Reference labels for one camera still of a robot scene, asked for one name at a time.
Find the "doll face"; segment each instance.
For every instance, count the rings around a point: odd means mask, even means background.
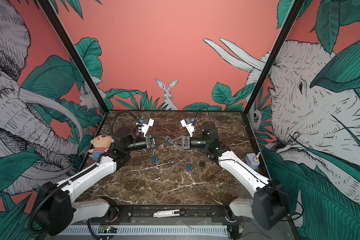
[[[110,148],[110,145],[114,142],[113,138],[109,135],[99,135],[91,140],[94,147]]]

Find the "stuffed doll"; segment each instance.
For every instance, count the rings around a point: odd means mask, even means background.
[[[100,154],[107,151],[110,148],[110,145],[114,142],[113,138],[109,135],[99,135],[91,140],[91,143],[95,148],[88,150],[89,153],[92,153],[90,157],[93,160],[97,161],[97,158]]]

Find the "marble tabletop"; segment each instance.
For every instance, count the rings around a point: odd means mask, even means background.
[[[175,138],[188,135],[180,120],[194,118],[195,112],[186,111],[133,111],[138,119],[152,118],[154,126],[149,134]],[[101,129],[102,134],[109,134],[110,122],[116,111],[111,111]],[[197,115],[200,124],[208,121],[208,113]],[[229,146],[244,161],[247,153],[253,152],[241,114],[238,112],[211,112],[219,132],[220,140]],[[114,132],[118,127],[135,127],[134,119],[128,114],[121,114],[115,121]],[[153,163],[151,158],[159,161]],[[199,166],[204,161],[206,166]],[[189,162],[194,170],[187,172]],[[88,159],[85,167],[93,164]],[[251,198],[249,192],[228,171],[208,159],[201,150],[181,150],[166,143],[155,149],[131,152],[131,159],[120,170],[106,176],[97,184],[87,189],[77,201],[86,201],[107,196],[118,204],[187,204],[216,205],[224,204],[236,197]]]

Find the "mural wall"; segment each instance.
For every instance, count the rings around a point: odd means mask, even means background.
[[[283,23],[276,1],[51,3],[75,44],[101,46],[95,82],[110,109],[243,110]]]
[[[96,51],[93,42],[78,47]],[[26,225],[38,188],[80,167],[102,120],[86,89],[37,2],[0,0],[0,239],[34,239]]]
[[[360,239],[360,1],[303,8],[248,117],[300,238]]]

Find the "blue padlock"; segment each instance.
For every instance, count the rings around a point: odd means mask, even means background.
[[[156,157],[156,156],[154,156],[154,157],[151,158],[151,159],[152,159],[152,161],[153,161],[154,163],[158,162],[158,157]]]
[[[187,172],[190,172],[193,170],[193,167],[189,162],[185,162],[185,169],[187,170]]]

